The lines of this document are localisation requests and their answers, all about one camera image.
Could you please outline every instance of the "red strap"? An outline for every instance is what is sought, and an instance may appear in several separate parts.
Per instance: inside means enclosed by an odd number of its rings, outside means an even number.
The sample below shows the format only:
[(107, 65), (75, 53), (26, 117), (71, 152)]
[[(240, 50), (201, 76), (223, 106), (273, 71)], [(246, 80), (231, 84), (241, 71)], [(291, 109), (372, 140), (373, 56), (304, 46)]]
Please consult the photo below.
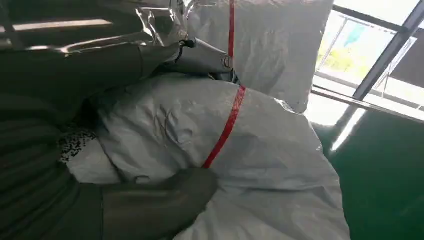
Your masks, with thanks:
[(234, 59), (234, 6), (236, 0), (229, 0), (228, 55)]
[(236, 123), (237, 116), (239, 115), (240, 108), (242, 107), (245, 93), (246, 93), (246, 88), (244, 86), (240, 86), (240, 88), (238, 89), (237, 95), (235, 96), (234, 103), (232, 104), (231, 113), (229, 114), (228, 120), (226, 121), (226, 125), (224, 127), (224, 130), (222, 131), (221, 137), (219, 138), (213, 150), (210, 152), (202, 168), (208, 169), (211, 167), (212, 162), (220, 153), (221, 149), (226, 143), (228, 137), (231, 134), (231, 131), (233, 130), (234, 124)]

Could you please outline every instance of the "window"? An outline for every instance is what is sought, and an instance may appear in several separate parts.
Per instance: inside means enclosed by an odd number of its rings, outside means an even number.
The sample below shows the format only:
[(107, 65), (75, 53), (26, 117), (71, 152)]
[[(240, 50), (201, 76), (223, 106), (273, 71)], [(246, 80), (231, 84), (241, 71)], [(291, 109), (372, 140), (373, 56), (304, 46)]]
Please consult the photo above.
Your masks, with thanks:
[[(420, 49), (424, 52), (424, 2), (335, 0), (334, 4), (339, 7), (328, 18), (313, 84), (424, 121), (424, 54), (417, 53)], [(417, 24), (421, 29), (408, 38)], [(389, 66), (382, 71), (388, 61)]]
[(334, 4), (401, 26), (419, 1), (420, 0), (335, 0)]
[(353, 96), (394, 35), (394, 31), (332, 11), (318, 52), (318, 77), (313, 83)]

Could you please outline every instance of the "white sack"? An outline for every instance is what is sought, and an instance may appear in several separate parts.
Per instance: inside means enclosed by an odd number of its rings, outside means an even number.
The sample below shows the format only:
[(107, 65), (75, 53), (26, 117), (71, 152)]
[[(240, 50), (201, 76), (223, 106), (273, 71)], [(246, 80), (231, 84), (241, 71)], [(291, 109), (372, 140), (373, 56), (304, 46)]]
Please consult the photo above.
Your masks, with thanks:
[[(227, 122), (239, 86), (179, 73), (96, 100), (103, 149), (130, 181), (200, 167)], [(347, 240), (339, 178), (307, 119), (247, 89), (211, 169), (219, 190), (178, 240)]]
[[(229, 0), (196, 3), (188, 19), (193, 35), (228, 52)], [(234, 69), (241, 83), (303, 113), (332, 5), (333, 0), (235, 0)]]
[(118, 173), (109, 161), (97, 139), (89, 140), (75, 156), (65, 162), (71, 174), (80, 183), (116, 184)]

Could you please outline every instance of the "gloved hand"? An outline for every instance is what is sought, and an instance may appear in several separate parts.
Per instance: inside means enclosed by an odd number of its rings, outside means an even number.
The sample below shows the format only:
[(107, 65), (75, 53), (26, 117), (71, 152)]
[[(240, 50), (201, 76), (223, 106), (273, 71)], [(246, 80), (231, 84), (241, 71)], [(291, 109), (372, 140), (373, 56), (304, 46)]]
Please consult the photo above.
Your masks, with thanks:
[(175, 235), (203, 212), (217, 188), (215, 174), (203, 168), (181, 170), (156, 186), (105, 186), (103, 240), (156, 240)]

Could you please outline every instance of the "green floor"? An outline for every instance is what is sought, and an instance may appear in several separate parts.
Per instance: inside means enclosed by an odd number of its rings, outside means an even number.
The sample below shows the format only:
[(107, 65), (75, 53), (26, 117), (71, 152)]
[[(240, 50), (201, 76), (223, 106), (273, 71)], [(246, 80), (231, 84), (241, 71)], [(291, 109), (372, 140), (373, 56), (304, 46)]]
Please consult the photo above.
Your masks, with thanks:
[[(315, 104), (315, 115), (330, 108)], [(310, 119), (340, 176), (351, 239), (424, 240), (424, 123), (377, 109), (352, 118), (356, 111), (349, 106), (332, 126)]]

